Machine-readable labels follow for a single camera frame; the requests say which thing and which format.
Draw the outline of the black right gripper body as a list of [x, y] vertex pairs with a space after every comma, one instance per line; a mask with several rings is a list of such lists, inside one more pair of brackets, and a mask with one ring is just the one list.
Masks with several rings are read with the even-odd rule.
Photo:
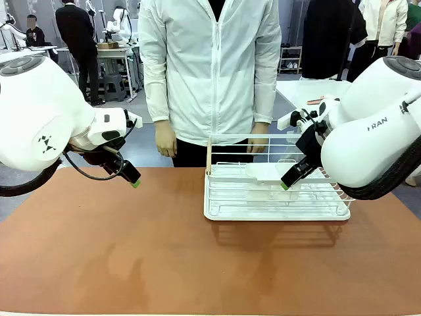
[[321, 150], [320, 144], [324, 140], [325, 123], [315, 122], [309, 126], [295, 143], [296, 147], [304, 154], [304, 157], [299, 161], [299, 164], [321, 164]]

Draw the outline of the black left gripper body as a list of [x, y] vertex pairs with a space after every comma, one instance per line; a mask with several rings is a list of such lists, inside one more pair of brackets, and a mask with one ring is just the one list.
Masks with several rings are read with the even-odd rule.
[[120, 152], [106, 149], [85, 152], [84, 159], [90, 165], [101, 167], [108, 175], [119, 174], [125, 165], [124, 158]]

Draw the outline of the white wire dish rack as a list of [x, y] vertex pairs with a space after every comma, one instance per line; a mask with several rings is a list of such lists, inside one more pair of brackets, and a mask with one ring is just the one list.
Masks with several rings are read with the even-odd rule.
[[[295, 161], [303, 153], [295, 146], [300, 135], [265, 134], [268, 145], [253, 163]], [[211, 163], [212, 146], [232, 145], [241, 135], [213, 134], [207, 144], [204, 216], [212, 221], [346, 221], [353, 198], [338, 184], [297, 182], [284, 190], [282, 182], [261, 182], [245, 173], [247, 163]]]

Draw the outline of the person's left forearm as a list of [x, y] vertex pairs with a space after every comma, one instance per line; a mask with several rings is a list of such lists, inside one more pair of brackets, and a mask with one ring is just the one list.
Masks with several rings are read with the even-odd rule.
[[255, 66], [254, 79], [254, 121], [272, 122], [274, 101], [276, 98], [277, 69], [275, 67]]

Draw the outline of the person's right forearm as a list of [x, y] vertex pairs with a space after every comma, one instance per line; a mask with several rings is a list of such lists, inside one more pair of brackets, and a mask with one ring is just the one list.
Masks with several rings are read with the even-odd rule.
[[166, 63], [156, 65], [144, 63], [145, 96], [153, 122], [169, 119]]

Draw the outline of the person's right hand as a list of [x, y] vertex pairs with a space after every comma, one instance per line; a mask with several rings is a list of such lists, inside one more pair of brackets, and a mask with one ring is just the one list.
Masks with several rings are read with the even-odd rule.
[[177, 154], [176, 135], [168, 120], [155, 122], [155, 142], [162, 156], [174, 158]]

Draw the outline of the person's left hand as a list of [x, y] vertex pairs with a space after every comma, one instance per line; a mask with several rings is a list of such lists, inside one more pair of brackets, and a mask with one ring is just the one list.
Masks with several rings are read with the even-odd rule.
[[269, 131], [269, 124], [265, 122], [254, 123], [251, 137], [248, 140], [247, 153], [263, 153], [268, 145], [268, 138], [255, 138], [255, 135], [264, 135]]

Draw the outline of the white dish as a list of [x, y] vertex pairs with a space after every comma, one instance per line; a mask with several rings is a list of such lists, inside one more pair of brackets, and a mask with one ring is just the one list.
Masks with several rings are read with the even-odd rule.
[[[282, 182], [282, 176], [294, 165], [295, 161], [279, 161], [273, 163], [247, 163], [245, 173], [261, 182]], [[299, 182], [306, 184], [334, 183], [321, 169], [316, 169]]]

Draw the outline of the white curved-edge table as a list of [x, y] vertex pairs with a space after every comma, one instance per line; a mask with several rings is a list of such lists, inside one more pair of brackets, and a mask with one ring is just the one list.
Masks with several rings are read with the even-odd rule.
[[276, 91], [293, 107], [312, 109], [309, 101], [324, 98], [339, 98], [351, 85], [348, 81], [336, 80], [290, 80], [277, 81]]

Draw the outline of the grey plastic stool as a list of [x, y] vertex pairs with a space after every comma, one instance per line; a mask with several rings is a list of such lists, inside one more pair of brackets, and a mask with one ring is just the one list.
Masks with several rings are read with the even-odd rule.
[[104, 74], [102, 83], [106, 101], [124, 101], [126, 98], [126, 88], [119, 73]]

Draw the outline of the shoe rack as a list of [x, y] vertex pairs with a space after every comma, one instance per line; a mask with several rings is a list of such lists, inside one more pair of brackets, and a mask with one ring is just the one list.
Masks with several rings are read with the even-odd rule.
[[302, 72], [302, 47], [292, 46], [288, 43], [281, 44], [278, 74]]

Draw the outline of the bystander in black coat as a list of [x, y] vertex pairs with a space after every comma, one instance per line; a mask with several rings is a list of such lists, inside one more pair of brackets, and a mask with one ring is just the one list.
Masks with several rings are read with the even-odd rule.
[[310, 0], [303, 24], [302, 79], [337, 76], [349, 46], [362, 46], [367, 36], [353, 0]]

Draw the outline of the white background desk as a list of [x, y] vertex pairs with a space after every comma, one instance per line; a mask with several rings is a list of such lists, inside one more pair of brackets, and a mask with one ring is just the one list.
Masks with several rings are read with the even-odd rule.
[[104, 96], [103, 75], [119, 73], [126, 88], [124, 101], [129, 103], [137, 97], [137, 92], [143, 87], [138, 53], [138, 47], [98, 49], [99, 91], [103, 92]]

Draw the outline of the standing person in black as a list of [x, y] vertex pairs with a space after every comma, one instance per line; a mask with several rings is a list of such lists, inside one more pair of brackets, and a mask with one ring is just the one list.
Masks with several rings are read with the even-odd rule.
[[97, 44], [89, 15], [77, 7], [74, 0], [61, 2], [63, 6], [55, 11], [56, 23], [61, 39], [78, 64], [79, 89], [92, 106], [103, 105], [105, 101], [99, 97]]

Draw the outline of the person in white jacket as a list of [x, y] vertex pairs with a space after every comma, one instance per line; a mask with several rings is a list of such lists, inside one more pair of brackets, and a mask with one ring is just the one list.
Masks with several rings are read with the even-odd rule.
[[166, 63], [169, 123], [177, 139], [206, 145], [213, 134], [253, 128], [255, 66], [278, 67], [278, 0], [141, 0], [139, 52]]

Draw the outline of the white long workbench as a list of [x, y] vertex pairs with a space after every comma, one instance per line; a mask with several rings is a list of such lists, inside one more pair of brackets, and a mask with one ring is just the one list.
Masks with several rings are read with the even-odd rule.
[[25, 56], [45, 55], [48, 57], [50, 50], [57, 52], [57, 46], [25, 47], [20, 51], [0, 49], [0, 64]]

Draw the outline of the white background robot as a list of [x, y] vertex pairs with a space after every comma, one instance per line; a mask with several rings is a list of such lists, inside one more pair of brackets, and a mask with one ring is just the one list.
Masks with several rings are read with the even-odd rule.
[[129, 11], [116, 6], [112, 20], [107, 22], [105, 33], [107, 38], [118, 42], [119, 46], [128, 46], [132, 40], [132, 24]]

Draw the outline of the bystander in white jacket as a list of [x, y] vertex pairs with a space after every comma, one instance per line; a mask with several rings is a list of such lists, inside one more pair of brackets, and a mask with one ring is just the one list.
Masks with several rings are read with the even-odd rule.
[[407, 0], [360, 0], [359, 10], [366, 23], [366, 41], [378, 47], [402, 42], [407, 27]]

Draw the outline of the seated person in black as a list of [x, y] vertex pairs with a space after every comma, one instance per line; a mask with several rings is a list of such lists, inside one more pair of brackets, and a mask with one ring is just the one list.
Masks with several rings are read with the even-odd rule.
[[34, 14], [27, 16], [26, 46], [42, 47], [45, 45], [45, 34], [37, 26], [37, 17]]

